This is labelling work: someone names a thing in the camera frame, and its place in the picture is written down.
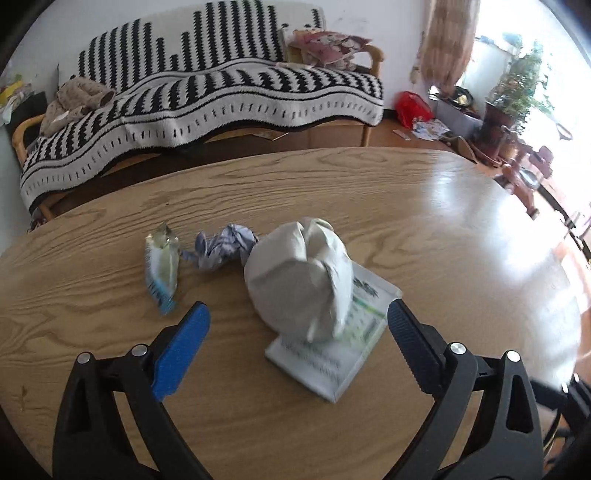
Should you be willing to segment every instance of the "oval table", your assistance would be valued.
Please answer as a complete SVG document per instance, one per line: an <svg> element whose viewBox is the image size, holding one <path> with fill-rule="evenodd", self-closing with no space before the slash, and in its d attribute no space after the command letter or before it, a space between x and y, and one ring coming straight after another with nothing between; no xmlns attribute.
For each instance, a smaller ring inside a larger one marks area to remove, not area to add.
<svg viewBox="0 0 591 480"><path fill-rule="evenodd" d="M165 406L213 477L380 480L432 405L388 332L330 404L265 359L276 334L257 317L240 265L204 274L181 263L178 307L167 317L144 285L144 238L164 220L190 248L199 230L237 222L265 234L306 215L330 221L351 258L400 287L448 342L486 356L514 349L532 377L570 379L580 318L567 277L520 202L473 164L397 148L243 158L111 193L2 256L0 404L43 467L76 355L122 355L201 300L211 330ZM122 395L118 403L151 465Z"/></svg>

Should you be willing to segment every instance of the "white plastic bag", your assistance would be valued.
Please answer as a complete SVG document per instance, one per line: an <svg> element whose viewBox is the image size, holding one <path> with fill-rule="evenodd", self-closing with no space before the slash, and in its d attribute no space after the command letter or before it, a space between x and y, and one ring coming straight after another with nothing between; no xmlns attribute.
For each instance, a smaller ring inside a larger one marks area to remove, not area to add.
<svg viewBox="0 0 591 480"><path fill-rule="evenodd" d="M255 309L278 333L312 342L343 330L353 270L328 222L304 218L263 237L252 249L244 278Z"/></svg>

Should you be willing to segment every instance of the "wooden sofa arm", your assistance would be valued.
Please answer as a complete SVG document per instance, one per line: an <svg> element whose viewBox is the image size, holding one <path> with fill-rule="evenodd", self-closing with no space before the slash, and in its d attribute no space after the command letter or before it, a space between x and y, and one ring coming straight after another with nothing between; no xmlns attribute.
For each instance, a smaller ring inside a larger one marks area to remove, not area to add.
<svg viewBox="0 0 591 480"><path fill-rule="evenodd" d="M384 52L375 45L366 45L363 50L369 53L371 56L371 69L369 72L371 75L379 77L379 71L382 66L382 62L385 59Z"/></svg>
<svg viewBox="0 0 591 480"><path fill-rule="evenodd" d="M25 130L33 125L40 124L43 122L45 118L45 114L42 113L41 115L34 116L33 118L29 118L21 123L17 129L14 131L12 135L12 146L14 150L17 152L18 162L21 164L21 167L24 166L27 160L27 149L23 143L23 136L25 135Z"/></svg>

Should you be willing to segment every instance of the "snack wrapper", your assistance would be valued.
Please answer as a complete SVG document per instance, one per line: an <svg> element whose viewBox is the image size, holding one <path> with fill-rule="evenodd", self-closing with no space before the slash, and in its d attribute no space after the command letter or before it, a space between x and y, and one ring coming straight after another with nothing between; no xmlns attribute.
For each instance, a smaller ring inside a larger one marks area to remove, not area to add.
<svg viewBox="0 0 591 480"><path fill-rule="evenodd" d="M177 289L179 255L178 238L166 223L162 223L146 237L146 285L164 315L176 306L173 295Z"/></svg>

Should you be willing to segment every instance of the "black and white blanket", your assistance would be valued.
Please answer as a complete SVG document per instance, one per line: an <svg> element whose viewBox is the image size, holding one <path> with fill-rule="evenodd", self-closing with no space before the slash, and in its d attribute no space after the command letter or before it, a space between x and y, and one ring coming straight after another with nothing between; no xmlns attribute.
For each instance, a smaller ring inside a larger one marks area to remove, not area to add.
<svg viewBox="0 0 591 480"><path fill-rule="evenodd" d="M226 1L136 20L93 39L60 81L87 76L117 91L110 105L41 138L27 158L21 194L33 210L131 153L178 147L244 126L289 131L333 118L381 120L380 81L368 74L286 68L278 29L324 28L299 3Z"/></svg>

